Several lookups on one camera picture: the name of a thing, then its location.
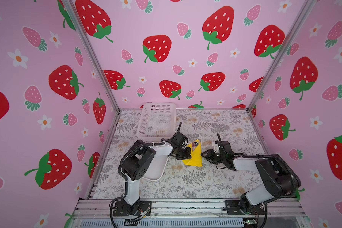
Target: white plastic basket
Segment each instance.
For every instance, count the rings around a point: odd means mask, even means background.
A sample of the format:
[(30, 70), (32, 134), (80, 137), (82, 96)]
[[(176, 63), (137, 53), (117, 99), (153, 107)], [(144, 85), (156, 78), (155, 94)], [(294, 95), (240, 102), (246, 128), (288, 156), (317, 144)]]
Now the white plastic basket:
[(143, 106), (137, 128), (137, 137), (145, 142), (160, 142), (175, 133), (176, 105), (174, 103), (150, 102)]

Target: strawberry wallpaper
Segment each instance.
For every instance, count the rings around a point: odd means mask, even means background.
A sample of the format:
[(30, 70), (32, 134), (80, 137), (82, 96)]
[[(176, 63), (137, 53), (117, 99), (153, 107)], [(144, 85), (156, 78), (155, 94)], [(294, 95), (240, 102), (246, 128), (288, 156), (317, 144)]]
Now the strawberry wallpaper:
[(271, 153), (302, 182), (311, 227), (342, 227), (342, 0), (316, 3), (256, 104)]
[(114, 116), (62, 2), (0, 1), (0, 227), (67, 228)]
[(249, 105), (304, 1), (73, 2), (120, 108), (232, 108)]

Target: yellow cloth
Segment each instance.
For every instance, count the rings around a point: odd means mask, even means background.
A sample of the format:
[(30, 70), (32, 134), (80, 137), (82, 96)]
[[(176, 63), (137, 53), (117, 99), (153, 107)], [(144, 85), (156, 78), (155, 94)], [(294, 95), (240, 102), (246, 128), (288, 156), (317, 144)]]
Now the yellow cloth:
[(201, 143), (199, 140), (196, 140), (195, 142), (198, 142), (198, 146), (196, 148), (194, 148), (194, 150), (192, 149), (192, 143), (190, 143), (189, 145), (187, 145), (187, 147), (190, 147), (191, 149), (191, 159), (186, 159), (186, 160), (182, 160), (184, 162), (185, 165), (187, 166), (199, 166), (202, 167), (202, 161), (201, 161)]

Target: metal vent grille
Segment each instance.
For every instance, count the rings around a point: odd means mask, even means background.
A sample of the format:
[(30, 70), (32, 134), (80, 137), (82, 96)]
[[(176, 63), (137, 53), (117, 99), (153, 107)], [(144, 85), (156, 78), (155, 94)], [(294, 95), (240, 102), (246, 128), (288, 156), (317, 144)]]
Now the metal vent grille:
[[(244, 227), (242, 218), (145, 218), (137, 226), (124, 226), (124, 219), (114, 219), (120, 227), (137, 228), (199, 228), (199, 227)], [(81, 228), (108, 228), (113, 227), (110, 219), (82, 219)]]

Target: folded yellow fabric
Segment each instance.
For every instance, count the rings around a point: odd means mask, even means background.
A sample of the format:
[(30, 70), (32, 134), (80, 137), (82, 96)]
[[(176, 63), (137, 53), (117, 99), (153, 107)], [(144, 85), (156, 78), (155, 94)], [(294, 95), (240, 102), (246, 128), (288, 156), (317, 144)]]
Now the folded yellow fabric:
[(186, 159), (186, 160), (182, 160), (184, 162), (185, 165), (187, 166), (198, 166), (198, 167), (202, 167), (202, 160), (201, 160), (201, 143), (199, 140), (196, 140), (195, 142), (198, 142), (198, 146), (195, 147), (194, 149), (192, 149), (192, 144), (194, 142), (192, 142), (191, 144), (187, 145), (187, 147), (190, 147), (191, 149), (191, 159)]

